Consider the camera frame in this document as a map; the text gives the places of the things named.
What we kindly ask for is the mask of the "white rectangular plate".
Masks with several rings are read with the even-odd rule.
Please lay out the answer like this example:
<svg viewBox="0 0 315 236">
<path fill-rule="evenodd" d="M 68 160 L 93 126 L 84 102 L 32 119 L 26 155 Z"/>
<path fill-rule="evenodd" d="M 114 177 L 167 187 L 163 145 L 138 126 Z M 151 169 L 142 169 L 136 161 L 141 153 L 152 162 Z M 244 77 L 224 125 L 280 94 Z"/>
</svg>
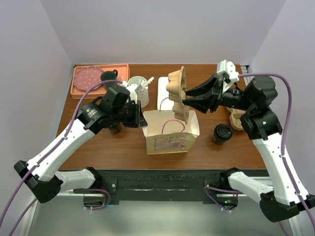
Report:
<svg viewBox="0 0 315 236">
<path fill-rule="evenodd" d="M 160 77 L 157 85 L 157 109 L 161 111 L 172 110 L 174 102 L 169 100 L 169 93 L 166 90 L 168 77 Z"/>
</svg>

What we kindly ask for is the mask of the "single cardboard cup carrier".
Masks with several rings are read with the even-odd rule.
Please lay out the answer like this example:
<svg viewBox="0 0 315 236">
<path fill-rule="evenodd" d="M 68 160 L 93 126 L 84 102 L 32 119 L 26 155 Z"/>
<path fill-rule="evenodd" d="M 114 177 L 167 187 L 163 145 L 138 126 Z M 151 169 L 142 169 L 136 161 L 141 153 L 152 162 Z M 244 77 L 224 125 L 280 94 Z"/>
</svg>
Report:
<svg viewBox="0 0 315 236">
<path fill-rule="evenodd" d="M 183 121 L 185 124 L 189 120 L 189 107 L 183 103 L 186 100 L 187 79 L 184 66 L 180 70 L 168 74 L 168 84 L 166 90 L 169 100 L 174 102 L 172 111 L 174 118 Z"/>
</svg>

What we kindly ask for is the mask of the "dark green mug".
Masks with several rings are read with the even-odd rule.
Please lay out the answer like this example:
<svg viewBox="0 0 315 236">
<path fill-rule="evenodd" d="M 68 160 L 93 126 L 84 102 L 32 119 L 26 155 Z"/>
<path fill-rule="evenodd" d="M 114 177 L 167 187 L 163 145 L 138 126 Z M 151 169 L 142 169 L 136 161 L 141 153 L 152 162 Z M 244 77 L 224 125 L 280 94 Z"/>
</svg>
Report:
<svg viewBox="0 0 315 236">
<path fill-rule="evenodd" d="M 110 81 L 110 80 L 117 80 L 118 77 L 118 71 L 116 69 L 114 69 L 113 71 L 104 71 L 101 76 L 100 79 L 101 81 Z M 105 90 L 108 90 L 110 87 L 115 86 L 117 83 L 116 82 L 107 82 L 103 84 L 103 87 L 105 88 Z"/>
</svg>

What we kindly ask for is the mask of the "dark brown coffee cup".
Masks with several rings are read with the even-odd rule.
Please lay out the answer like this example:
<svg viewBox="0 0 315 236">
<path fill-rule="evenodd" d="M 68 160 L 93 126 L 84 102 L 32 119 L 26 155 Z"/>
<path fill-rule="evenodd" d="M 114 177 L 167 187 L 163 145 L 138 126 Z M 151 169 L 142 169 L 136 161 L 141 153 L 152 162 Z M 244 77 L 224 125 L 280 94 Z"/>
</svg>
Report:
<svg viewBox="0 0 315 236">
<path fill-rule="evenodd" d="M 213 142 L 216 144 L 216 145 L 222 145 L 223 143 L 227 142 L 228 140 L 230 140 L 231 138 L 231 135 L 230 134 L 227 134 L 227 135 L 220 135 L 220 134 L 217 134 L 217 133 L 214 133 L 213 134 Z"/>
</svg>

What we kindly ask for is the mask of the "black coffee cup stack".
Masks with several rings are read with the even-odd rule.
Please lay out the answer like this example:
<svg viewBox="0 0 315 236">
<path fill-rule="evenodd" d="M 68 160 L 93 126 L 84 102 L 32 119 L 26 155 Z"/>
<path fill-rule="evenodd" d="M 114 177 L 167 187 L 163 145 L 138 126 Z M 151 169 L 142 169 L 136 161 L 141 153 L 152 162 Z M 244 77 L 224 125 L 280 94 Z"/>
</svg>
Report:
<svg viewBox="0 0 315 236">
<path fill-rule="evenodd" d="M 113 123 L 108 127 L 108 129 L 110 130 L 112 134 L 119 133 L 121 131 L 121 128 L 122 127 L 120 123 Z"/>
</svg>

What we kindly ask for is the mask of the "pink cakes paper bag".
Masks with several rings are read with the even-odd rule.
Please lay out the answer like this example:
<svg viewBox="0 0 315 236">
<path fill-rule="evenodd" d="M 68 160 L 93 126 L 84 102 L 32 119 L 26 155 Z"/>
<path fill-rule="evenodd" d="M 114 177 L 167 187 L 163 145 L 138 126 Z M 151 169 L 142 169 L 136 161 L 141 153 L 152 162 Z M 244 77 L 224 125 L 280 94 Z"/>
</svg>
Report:
<svg viewBox="0 0 315 236">
<path fill-rule="evenodd" d="M 174 117 L 172 106 L 168 98 L 163 98 L 156 110 L 143 113 L 148 123 L 142 128 L 148 155 L 188 152 L 200 135 L 195 111 L 189 111 L 185 122 Z"/>
</svg>

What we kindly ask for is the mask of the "pink polka dot plate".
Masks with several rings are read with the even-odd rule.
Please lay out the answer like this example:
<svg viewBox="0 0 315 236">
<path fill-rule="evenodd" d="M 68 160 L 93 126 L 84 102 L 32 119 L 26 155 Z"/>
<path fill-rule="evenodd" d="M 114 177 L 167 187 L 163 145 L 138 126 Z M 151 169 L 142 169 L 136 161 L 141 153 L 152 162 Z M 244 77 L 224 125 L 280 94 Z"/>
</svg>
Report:
<svg viewBox="0 0 315 236">
<path fill-rule="evenodd" d="M 85 66 L 74 74 L 73 85 L 82 91 L 88 91 L 100 83 L 100 76 L 104 71 L 97 66 Z"/>
</svg>

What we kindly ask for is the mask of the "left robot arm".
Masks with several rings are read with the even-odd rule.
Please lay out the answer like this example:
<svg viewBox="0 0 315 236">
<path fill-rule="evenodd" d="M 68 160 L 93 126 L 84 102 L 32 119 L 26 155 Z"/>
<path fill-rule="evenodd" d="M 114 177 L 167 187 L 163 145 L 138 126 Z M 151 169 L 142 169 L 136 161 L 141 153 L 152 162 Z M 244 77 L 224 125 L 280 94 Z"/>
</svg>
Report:
<svg viewBox="0 0 315 236">
<path fill-rule="evenodd" d="M 49 146 L 29 161 L 17 162 L 14 169 L 40 203 L 67 190 L 96 193 L 103 185 L 97 170 L 61 172 L 59 168 L 82 144 L 115 123 L 129 128 L 147 126 L 132 86 L 112 86 L 103 97 L 76 108 L 74 118 Z"/>
</svg>

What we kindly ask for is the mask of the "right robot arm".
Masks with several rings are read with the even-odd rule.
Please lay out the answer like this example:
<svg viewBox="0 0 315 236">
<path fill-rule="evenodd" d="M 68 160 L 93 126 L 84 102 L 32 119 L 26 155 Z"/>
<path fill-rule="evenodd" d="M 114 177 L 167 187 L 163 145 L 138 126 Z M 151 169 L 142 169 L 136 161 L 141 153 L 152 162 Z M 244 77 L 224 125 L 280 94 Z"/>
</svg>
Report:
<svg viewBox="0 0 315 236">
<path fill-rule="evenodd" d="M 201 113 L 214 112 L 219 106 L 244 111 L 241 125 L 260 153 L 272 185 L 264 185 L 231 168 L 220 174 L 220 191 L 247 195 L 259 204 L 269 221 L 280 222 L 309 211 L 315 206 L 315 197 L 305 189 L 289 158 L 285 147 L 287 126 L 281 126 L 270 108 L 278 95 L 275 77 L 276 74 L 251 74 L 251 81 L 242 90 L 236 83 L 224 89 L 227 77 L 213 74 L 186 91 L 184 104 Z"/>
</svg>

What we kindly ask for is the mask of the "wrapped white utensil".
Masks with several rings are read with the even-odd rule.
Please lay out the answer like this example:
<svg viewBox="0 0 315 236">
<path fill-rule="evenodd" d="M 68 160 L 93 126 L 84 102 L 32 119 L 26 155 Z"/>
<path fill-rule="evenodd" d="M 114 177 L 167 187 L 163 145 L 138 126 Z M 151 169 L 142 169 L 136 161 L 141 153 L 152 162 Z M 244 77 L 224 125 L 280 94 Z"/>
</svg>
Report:
<svg viewBox="0 0 315 236">
<path fill-rule="evenodd" d="M 124 87 L 133 87 L 135 90 L 144 90 L 152 81 L 154 80 L 154 77 L 149 78 L 148 80 L 145 79 L 142 76 L 134 76 L 130 78 L 127 82 L 124 81 L 122 86 Z"/>
</svg>

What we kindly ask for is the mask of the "frosted white utensil cup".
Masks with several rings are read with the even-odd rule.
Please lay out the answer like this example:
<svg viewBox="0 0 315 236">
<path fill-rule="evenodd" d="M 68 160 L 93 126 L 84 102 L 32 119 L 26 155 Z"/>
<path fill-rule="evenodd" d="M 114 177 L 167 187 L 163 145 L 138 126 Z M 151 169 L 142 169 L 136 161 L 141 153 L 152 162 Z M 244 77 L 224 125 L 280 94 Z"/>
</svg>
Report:
<svg viewBox="0 0 315 236">
<path fill-rule="evenodd" d="M 147 82 L 147 80 L 144 77 L 141 76 L 134 76 L 131 77 L 128 81 L 129 86 L 141 86 L 141 88 L 136 89 L 137 93 L 137 99 L 141 103 L 141 107 L 144 108 L 149 103 L 149 91 L 148 87 L 144 87 L 144 84 Z"/>
</svg>

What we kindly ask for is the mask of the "black mounting base rail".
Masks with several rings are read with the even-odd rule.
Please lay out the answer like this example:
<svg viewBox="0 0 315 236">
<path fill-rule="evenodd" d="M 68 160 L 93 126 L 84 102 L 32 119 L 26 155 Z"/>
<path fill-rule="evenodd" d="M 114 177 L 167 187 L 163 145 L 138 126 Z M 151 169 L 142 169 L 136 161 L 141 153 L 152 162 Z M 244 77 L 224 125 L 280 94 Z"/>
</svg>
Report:
<svg viewBox="0 0 315 236">
<path fill-rule="evenodd" d="M 100 170 L 102 188 L 110 196 L 96 191 L 75 190 L 83 194 L 85 207 L 99 207 L 122 201 L 202 202 L 209 204 L 203 188 L 220 185 L 221 170 Z"/>
</svg>

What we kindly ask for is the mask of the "black coffee lid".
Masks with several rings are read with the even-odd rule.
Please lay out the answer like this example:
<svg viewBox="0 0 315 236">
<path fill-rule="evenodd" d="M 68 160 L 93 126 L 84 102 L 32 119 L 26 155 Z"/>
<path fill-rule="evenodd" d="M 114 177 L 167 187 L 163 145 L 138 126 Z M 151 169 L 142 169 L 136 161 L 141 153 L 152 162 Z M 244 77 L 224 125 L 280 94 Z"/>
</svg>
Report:
<svg viewBox="0 0 315 236">
<path fill-rule="evenodd" d="M 227 135 L 230 134 L 232 137 L 232 129 L 230 126 L 226 124 L 219 124 L 215 127 L 214 133 L 220 134 L 220 135 Z"/>
</svg>

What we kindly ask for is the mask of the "aluminium frame rail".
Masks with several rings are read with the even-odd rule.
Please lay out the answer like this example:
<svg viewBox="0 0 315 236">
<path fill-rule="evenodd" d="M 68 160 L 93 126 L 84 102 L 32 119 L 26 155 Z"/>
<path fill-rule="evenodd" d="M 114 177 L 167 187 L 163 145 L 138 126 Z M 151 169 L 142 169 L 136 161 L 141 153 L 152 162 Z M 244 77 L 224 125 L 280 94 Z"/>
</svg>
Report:
<svg viewBox="0 0 315 236">
<path fill-rule="evenodd" d="M 48 203 L 35 203 L 21 222 L 20 236 L 95 236 L 106 209 L 84 206 L 99 195 L 61 194 Z"/>
</svg>

